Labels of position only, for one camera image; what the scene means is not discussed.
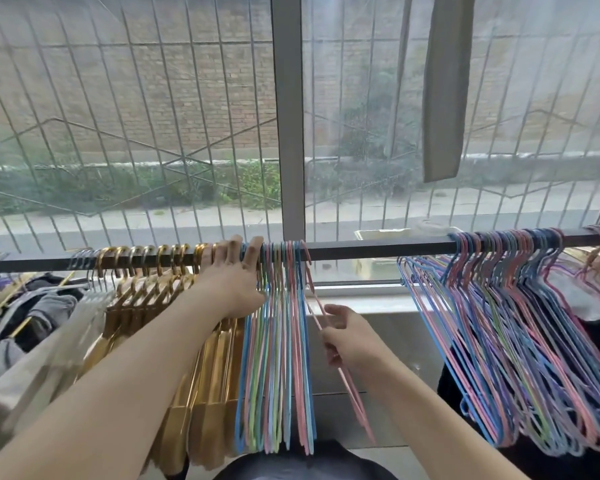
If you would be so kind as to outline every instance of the glass pane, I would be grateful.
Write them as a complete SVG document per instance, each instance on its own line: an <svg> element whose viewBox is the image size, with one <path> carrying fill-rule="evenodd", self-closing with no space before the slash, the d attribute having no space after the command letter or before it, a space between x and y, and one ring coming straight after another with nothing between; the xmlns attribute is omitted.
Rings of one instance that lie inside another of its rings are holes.
<svg viewBox="0 0 600 480"><path fill-rule="evenodd" d="M0 0L0 250L281 240L269 0Z"/></svg>
<svg viewBox="0 0 600 480"><path fill-rule="evenodd" d="M463 159L456 178L433 184L420 149L433 0L413 0L397 143L384 151L403 6L303 0L307 240L594 223L600 0L476 0ZM334 268L315 279L338 279Z"/></svg>

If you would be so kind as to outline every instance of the white container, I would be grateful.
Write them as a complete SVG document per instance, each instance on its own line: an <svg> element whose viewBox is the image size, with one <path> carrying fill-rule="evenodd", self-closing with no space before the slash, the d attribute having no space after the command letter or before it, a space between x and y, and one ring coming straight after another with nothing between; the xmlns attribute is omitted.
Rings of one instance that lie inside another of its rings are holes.
<svg viewBox="0 0 600 480"><path fill-rule="evenodd" d="M381 241L383 239L405 239L420 235L447 235L450 232L460 232L457 227L441 226L431 221L423 221L414 228L357 230L356 239L359 241ZM400 272L393 258L355 259L354 269L362 280L399 280Z"/></svg>

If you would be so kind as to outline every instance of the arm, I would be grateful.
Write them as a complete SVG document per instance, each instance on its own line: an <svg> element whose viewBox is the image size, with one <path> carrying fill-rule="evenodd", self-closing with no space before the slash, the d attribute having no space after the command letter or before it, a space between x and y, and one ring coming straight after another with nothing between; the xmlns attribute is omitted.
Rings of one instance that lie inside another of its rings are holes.
<svg viewBox="0 0 600 480"><path fill-rule="evenodd" d="M528 480L400 362L362 316L346 306L327 305L326 311L344 321L343 329L322 332L332 346L329 361L359 373L431 480Z"/></svg>
<svg viewBox="0 0 600 480"><path fill-rule="evenodd" d="M176 388L225 317L264 302L256 291L257 237L240 261L234 236L202 256L188 291L97 364L0 451L0 479L136 480Z"/></svg>

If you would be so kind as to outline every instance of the forearm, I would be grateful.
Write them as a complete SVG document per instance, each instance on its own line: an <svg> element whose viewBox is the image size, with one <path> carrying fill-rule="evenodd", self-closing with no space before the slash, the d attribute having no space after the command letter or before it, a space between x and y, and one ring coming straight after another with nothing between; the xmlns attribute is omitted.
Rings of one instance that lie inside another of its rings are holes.
<svg viewBox="0 0 600 480"><path fill-rule="evenodd" d="M365 382L431 480L527 479L396 357Z"/></svg>
<svg viewBox="0 0 600 480"><path fill-rule="evenodd" d="M221 300L195 288L181 295L0 452L0 478L136 480L180 380L221 318Z"/></svg>

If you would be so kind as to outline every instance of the black metal rod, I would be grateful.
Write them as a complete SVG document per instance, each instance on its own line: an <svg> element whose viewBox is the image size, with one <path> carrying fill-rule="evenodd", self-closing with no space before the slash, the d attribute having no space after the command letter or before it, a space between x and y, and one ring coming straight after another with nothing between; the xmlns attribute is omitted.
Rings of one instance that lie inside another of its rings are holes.
<svg viewBox="0 0 600 480"><path fill-rule="evenodd" d="M563 245L566 248L600 245L599 234L588 229L563 230L562 232L564 234ZM312 261L426 256L456 252L456 243L448 236L420 236L374 241L308 242L306 247ZM171 265L169 250L160 257L160 264L164 267ZM132 259L131 266L128 255L120 255L116 260L113 254L113 252L108 253L102 258L102 269L142 267L143 265L156 267L157 264L155 251L147 254L145 258L141 255L142 253L136 254ZM306 260L304 251L302 259ZM78 264L87 264L84 260L76 260L75 254L71 253L57 255L8 254L0 259L0 273L66 271L72 269L72 266L76 266L77 261ZM178 253L176 253L175 261L177 265L180 264ZM191 266L192 264L193 254L190 249L184 256L184 265Z"/></svg>

